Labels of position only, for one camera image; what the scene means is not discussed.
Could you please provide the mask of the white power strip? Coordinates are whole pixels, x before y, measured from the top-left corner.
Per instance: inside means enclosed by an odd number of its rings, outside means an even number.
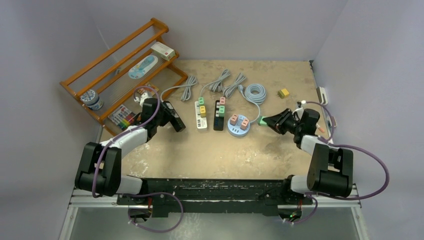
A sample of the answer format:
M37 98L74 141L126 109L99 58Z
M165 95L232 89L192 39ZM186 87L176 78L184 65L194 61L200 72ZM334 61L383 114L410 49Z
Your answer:
M194 102L196 128L198 131L206 131L208 129L206 107L201 105L199 101Z

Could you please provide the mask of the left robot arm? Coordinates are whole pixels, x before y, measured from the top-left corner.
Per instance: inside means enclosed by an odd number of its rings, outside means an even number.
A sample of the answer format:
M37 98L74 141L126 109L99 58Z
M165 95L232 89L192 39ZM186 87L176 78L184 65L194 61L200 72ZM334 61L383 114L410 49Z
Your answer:
M157 98L147 98L142 111L127 130L100 143L89 142L82 151L74 186L89 191L94 198L129 195L138 205L146 203L149 191L141 178L123 175L122 160L135 148L146 144L157 133L159 126L167 124L167 106Z

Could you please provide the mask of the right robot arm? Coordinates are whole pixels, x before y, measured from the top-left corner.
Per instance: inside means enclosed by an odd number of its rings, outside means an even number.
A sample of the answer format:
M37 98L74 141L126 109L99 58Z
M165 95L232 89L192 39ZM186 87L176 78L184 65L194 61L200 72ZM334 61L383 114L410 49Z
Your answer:
M296 146L311 155L305 176L288 177L289 185L281 189L280 196L288 204L294 203L305 193L322 193L331 197L348 197L353 188L353 152L329 146L316 135L320 114L313 109L302 111L301 117L289 108L283 112L262 117L261 125L278 134L293 134Z

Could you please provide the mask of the yellow plug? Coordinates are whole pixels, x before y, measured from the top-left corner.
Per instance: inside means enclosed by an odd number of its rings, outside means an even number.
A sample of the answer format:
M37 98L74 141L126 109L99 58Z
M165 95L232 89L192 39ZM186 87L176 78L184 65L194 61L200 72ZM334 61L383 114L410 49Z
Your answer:
M290 95L290 92L286 88L282 88L277 92L277 95L281 98L287 98Z
M201 118L206 117L206 107L204 105L199 106L199 114Z

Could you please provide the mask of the black power strip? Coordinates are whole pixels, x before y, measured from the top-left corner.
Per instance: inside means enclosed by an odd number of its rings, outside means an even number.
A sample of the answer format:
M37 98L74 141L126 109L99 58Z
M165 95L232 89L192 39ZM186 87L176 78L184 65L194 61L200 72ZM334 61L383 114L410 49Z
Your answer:
M166 111L169 118L169 122L173 126L174 130L178 133L182 132L186 128L186 125L177 113L174 106L167 100L163 101L163 104L167 108Z
M224 121L225 117L219 117L219 100L215 101L215 113L213 118L213 130L214 131L223 131L224 130Z

